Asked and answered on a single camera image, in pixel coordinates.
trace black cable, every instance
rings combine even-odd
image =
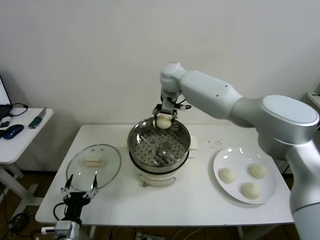
[[[285,168],[285,170],[281,174],[285,174],[289,167],[290,165],[288,164],[288,166]]]
[[[35,236],[36,236],[37,234],[41,234],[41,229],[37,229],[37,230],[31,232],[31,233],[30,233],[30,238],[31,238],[32,240],[36,240]]]
[[[16,102],[16,103],[14,103],[12,105],[12,107],[14,107],[15,105],[22,105],[25,108],[25,110],[23,112],[19,113],[19,114],[15,114],[15,115],[13,115],[12,113],[9,113],[9,117],[17,117],[17,116],[20,116],[20,115],[24,114],[26,111],[28,111],[28,108],[29,108],[28,105],[25,105],[25,104],[20,103],[20,102]]]
[[[182,100],[181,102],[179,102],[178,104],[182,104],[186,101],[186,99]]]
[[[2,184],[0,184],[1,190],[2,190],[2,194],[3,194],[3,202],[4,202],[4,218],[5,218],[5,222],[6,224],[9,226],[9,222],[7,219],[7,201],[6,201],[6,193],[4,190],[4,187],[2,186]]]
[[[61,206],[61,205],[64,205],[65,203],[64,202],[60,202],[60,203],[58,203],[57,205],[55,205],[54,206],[54,208],[53,208],[53,216],[54,216],[54,218],[56,219],[56,220],[60,220],[58,217],[57,217],[57,215],[56,215],[56,208],[58,207],[58,206]]]
[[[3,202],[4,202],[4,218],[5,218],[5,222],[9,228],[8,232],[2,237],[2,240],[6,237],[6,235],[11,232],[16,234],[19,237],[22,238],[29,238],[31,235],[23,235],[20,234],[19,232],[21,232],[23,229],[26,228],[26,226],[28,225],[29,221],[30,221],[30,216],[25,214],[25,213],[19,213],[15,216],[13,216],[10,220],[8,220],[7,218],[7,201],[6,201],[6,193],[4,190],[4,187],[2,186],[2,184],[0,184],[2,193],[3,193]]]
[[[288,234],[288,232],[287,232],[286,225],[282,225],[282,226],[283,226],[283,230],[284,230],[285,236],[286,236],[289,240],[291,240],[292,238],[289,236],[289,234]]]
[[[113,239],[113,233],[114,233],[114,230],[115,230],[115,226],[111,229],[110,231],[110,235],[109,235],[109,240],[112,240]]]
[[[8,231],[6,231],[6,233],[2,236],[1,240],[4,240],[6,238],[6,236],[8,235],[8,233],[10,233],[10,229]]]
[[[65,238],[66,236],[58,236],[57,238],[55,238],[54,240],[60,240],[60,239],[63,239]]]

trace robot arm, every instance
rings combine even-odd
[[[301,239],[320,236],[320,154],[313,142],[319,115],[310,106],[279,95],[246,98],[230,84],[199,71],[186,71],[170,63],[161,72],[161,110],[177,117],[176,101],[188,103],[216,119],[256,128],[261,149],[287,160],[294,175],[291,212]]]

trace small white side table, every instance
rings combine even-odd
[[[19,168],[14,165],[14,162],[18,160],[21,154],[25,151],[32,140],[37,136],[43,126],[54,114],[52,109],[47,109],[40,125],[35,129],[29,129],[28,125],[41,111],[42,108],[29,108],[24,114],[12,117],[9,127],[12,125],[21,124],[24,125],[24,129],[13,139],[6,140],[0,138],[0,182],[7,186],[4,190],[4,193],[8,193],[8,190],[10,189],[22,198],[13,216],[18,213],[22,213],[27,206],[40,206],[43,200],[43,198],[34,197],[34,192],[38,187],[37,184],[32,184],[29,189],[25,189],[20,183],[17,182],[17,178],[23,178],[24,175]],[[11,112],[13,114],[18,114],[22,112],[22,109],[14,108]],[[14,176],[12,177],[9,173],[7,173],[4,168],[12,172]],[[3,200],[3,198],[4,196],[1,194],[0,202]]]

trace blue computer mouse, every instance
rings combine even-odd
[[[23,129],[25,128],[25,126],[21,125],[21,124],[16,124],[16,125],[12,125],[10,127],[8,127],[5,132],[3,133],[2,137],[4,139],[13,139],[18,133],[20,133]]]

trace power strip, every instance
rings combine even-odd
[[[153,236],[153,235],[142,234],[142,232],[138,231],[135,234],[134,240],[165,240],[165,238],[162,236]]]

